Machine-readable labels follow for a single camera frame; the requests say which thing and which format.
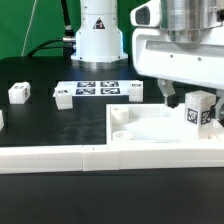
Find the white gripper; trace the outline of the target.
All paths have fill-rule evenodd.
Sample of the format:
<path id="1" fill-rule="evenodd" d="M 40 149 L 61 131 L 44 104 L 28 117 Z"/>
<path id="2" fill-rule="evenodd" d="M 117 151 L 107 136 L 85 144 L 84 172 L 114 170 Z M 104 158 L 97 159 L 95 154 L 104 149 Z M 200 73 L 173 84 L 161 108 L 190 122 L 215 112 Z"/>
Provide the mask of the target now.
<path id="1" fill-rule="evenodd" d="M 199 43 L 175 43 L 160 29 L 137 28 L 132 56 L 140 75 L 158 78 L 164 103 L 170 108 L 179 104 L 172 81 L 218 89 L 211 114 L 224 120 L 224 27 L 204 30 Z"/>

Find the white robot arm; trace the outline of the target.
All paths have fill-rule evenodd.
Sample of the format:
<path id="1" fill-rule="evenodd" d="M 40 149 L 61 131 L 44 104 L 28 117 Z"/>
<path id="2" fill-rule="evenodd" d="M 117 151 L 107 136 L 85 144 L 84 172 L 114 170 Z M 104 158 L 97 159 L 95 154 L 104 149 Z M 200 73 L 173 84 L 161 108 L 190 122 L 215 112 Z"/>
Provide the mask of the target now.
<path id="1" fill-rule="evenodd" d="M 97 69 L 125 60 L 117 0 L 80 0 L 81 27 L 71 59 Z M 155 77 L 169 106 L 173 82 L 217 91 L 215 117 L 224 120 L 224 5 L 219 0 L 149 0 L 130 13 L 132 61 Z"/>

